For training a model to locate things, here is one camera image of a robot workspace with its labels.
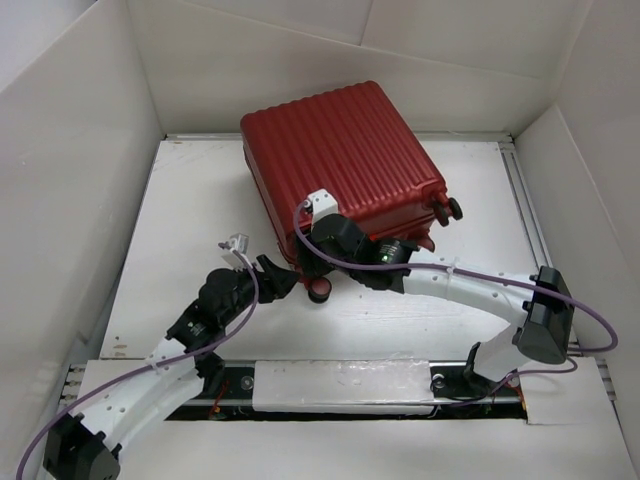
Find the aluminium side rail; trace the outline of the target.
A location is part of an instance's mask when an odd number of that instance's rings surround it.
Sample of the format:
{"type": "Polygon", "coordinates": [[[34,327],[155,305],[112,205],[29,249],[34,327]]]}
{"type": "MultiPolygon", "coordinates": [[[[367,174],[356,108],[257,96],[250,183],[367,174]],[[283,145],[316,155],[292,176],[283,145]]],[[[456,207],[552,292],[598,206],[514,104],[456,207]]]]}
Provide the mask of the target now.
{"type": "Polygon", "coordinates": [[[515,141],[510,134],[506,134],[498,145],[533,258],[538,266],[552,266],[549,250],[519,163],[515,141]]]}

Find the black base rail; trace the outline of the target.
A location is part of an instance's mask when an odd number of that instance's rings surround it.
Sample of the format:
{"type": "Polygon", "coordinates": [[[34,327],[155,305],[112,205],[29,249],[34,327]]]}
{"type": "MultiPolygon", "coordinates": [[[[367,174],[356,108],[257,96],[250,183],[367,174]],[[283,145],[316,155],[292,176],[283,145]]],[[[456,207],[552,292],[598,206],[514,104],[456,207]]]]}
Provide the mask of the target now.
{"type": "Polygon", "coordinates": [[[517,387],[474,387],[461,361],[231,361],[172,421],[524,419],[517,387]]]}

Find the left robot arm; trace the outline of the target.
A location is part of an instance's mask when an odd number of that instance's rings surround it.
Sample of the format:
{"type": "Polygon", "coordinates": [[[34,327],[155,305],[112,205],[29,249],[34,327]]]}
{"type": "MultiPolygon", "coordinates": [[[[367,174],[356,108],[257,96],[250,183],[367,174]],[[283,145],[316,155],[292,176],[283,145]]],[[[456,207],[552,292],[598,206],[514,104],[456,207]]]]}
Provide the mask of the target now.
{"type": "Polygon", "coordinates": [[[267,256],[255,263],[238,251],[236,269],[211,271],[143,367],[94,390],[94,403],[64,414],[49,430],[44,469],[55,479],[115,479],[133,440],[187,400],[222,387],[224,361],[216,348],[231,336],[235,319],[248,321],[260,304],[286,297],[298,273],[267,256]]]}

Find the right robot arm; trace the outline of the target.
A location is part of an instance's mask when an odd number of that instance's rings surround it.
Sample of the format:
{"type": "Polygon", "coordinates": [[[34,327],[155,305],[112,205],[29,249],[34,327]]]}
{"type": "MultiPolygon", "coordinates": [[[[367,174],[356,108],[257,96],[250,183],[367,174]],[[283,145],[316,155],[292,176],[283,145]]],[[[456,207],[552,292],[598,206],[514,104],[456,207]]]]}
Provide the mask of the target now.
{"type": "Polygon", "coordinates": [[[506,322],[486,341],[478,341],[449,388],[453,399],[492,395],[525,365],[540,364],[550,373],[572,371],[569,337],[574,307],[561,274],[544,267],[538,273],[491,275],[397,239],[371,239],[352,220],[328,214],[307,230],[294,229],[299,262],[305,271],[339,271],[376,291],[429,296],[484,311],[506,322]]]}

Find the red hard-shell suitcase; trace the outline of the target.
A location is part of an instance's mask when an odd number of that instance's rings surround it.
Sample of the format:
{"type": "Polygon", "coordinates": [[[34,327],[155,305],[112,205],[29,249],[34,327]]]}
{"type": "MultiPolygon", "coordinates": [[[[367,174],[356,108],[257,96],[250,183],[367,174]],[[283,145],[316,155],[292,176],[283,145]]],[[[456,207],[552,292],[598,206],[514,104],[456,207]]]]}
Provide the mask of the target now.
{"type": "MultiPolygon", "coordinates": [[[[433,223],[463,217],[443,175],[374,81],[248,113],[240,128],[280,252],[300,273],[294,229],[312,226],[304,201],[316,190],[326,189],[338,214],[371,239],[427,250],[433,223]]],[[[320,278],[302,275],[307,287],[320,278]]]]}

